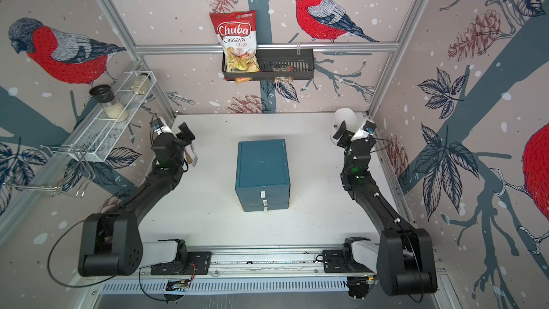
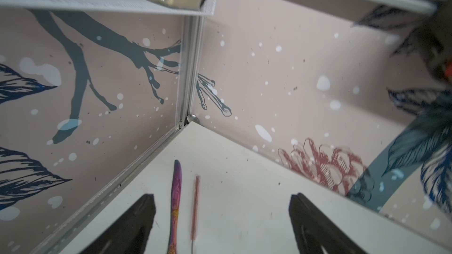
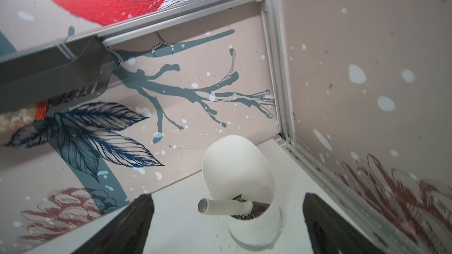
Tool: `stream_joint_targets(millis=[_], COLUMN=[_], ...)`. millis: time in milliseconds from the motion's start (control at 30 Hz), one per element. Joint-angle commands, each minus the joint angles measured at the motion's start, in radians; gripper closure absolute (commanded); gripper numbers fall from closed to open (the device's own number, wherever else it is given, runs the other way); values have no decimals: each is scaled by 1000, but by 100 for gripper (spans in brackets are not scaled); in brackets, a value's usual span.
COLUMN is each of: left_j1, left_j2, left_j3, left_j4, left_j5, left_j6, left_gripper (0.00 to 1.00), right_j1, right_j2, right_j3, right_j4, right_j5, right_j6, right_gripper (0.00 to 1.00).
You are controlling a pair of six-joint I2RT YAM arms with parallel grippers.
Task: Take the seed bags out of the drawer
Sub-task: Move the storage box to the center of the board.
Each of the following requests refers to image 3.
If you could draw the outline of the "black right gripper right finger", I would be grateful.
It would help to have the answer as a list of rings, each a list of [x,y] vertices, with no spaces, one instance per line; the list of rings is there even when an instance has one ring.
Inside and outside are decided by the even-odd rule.
[[[384,254],[316,194],[305,195],[303,214],[315,254]]]

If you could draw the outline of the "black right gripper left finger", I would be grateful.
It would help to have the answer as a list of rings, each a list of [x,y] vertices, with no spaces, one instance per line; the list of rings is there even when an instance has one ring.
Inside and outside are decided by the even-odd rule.
[[[76,254],[142,254],[154,212],[152,195],[140,195],[74,252]]]

